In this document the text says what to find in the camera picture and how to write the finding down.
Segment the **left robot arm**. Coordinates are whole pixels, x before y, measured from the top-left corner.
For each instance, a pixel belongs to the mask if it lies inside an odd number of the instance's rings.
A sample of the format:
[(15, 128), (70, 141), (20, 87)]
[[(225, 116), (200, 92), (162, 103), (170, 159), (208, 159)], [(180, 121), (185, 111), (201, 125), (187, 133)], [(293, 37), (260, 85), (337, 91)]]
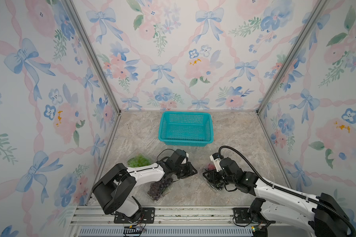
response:
[(123, 163), (116, 164), (94, 184), (92, 193), (105, 214), (117, 212), (135, 219), (142, 212), (142, 206), (130, 196), (135, 187), (165, 181), (172, 176), (181, 180), (196, 174), (197, 170), (189, 161), (188, 153), (176, 149), (170, 156), (149, 166), (126, 167)]

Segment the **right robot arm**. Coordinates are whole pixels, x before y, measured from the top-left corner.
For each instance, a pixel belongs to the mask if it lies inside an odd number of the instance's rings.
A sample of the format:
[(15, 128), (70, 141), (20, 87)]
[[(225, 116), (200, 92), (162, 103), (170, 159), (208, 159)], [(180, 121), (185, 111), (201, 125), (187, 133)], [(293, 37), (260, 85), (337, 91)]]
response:
[(214, 169), (205, 178), (215, 188), (233, 185), (255, 197), (248, 209), (250, 222), (283, 222), (306, 230), (317, 237), (348, 237), (352, 234), (350, 220), (337, 201), (330, 195), (311, 195), (287, 189), (258, 174), (242, 170), (230, 158), (210, 156)]

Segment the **dark purple grape bunch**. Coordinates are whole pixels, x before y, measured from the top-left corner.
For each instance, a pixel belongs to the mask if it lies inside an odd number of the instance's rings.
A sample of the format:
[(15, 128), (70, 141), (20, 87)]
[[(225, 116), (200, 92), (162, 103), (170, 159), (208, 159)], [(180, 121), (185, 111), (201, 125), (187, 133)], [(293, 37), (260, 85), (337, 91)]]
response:
[(172, 182), (173, 182), (172, 178), (167, 178), (167, 179), (160, 180), (158, 182), (151, 183), (150, 188), (147, 191), (147, 194), (153, 201), (158, 201), (168, 191)]

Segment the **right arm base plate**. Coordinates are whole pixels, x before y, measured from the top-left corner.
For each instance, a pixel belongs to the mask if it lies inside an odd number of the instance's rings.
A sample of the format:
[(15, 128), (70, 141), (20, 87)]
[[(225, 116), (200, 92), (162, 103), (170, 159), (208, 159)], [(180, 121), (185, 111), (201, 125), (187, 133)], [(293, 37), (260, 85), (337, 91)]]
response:
[(260, 211), (249, 210), (249, 207), (234, 207), (233, 212), (233, 223), (237, 225), (246, 224), (268, 224), (267, 220)]

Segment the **green grape bunch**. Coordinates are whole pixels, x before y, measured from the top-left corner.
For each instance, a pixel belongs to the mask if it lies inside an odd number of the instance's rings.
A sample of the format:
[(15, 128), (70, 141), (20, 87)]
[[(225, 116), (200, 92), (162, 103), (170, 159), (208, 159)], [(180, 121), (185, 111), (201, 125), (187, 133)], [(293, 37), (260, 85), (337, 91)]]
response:
[(128, 167), (132, 167), (132, 168), (149, 166), (151, 164), (152, 161), (149, 158), (143, 156), (142, 154), (138, 154), (127, 161)]

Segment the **red grape bunch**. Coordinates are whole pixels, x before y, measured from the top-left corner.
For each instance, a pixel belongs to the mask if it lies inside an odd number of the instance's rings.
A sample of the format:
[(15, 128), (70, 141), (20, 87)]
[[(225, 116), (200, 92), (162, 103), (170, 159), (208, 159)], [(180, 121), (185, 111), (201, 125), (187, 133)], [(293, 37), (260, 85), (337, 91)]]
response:
[(216, 170), (216, 167), (214, 164), (208, 164), (207, 165), (207, 171), (210, 171), (210, 170)]

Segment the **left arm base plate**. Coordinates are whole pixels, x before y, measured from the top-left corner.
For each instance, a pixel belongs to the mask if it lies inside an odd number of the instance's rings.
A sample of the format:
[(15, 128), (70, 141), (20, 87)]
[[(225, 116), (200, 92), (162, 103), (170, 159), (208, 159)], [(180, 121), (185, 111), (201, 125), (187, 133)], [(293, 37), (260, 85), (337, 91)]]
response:
[(123, 213), (115, 212), (114, 223), (115, 224), (153, 224), (155, 219), (154, 207), (141, 207), (131, 217), (126, 216)]

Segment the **clear plastic clamshell container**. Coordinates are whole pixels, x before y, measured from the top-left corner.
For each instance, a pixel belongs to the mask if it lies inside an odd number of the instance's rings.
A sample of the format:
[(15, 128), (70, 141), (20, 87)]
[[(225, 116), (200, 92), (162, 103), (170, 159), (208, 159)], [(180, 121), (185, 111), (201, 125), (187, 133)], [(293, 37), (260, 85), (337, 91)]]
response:
[(126, 165), (127, 167), (138, 168), (149, 166), (153, 164), (153, 159), (145, 152), (137, 149), (133, 151), (127, 158)]

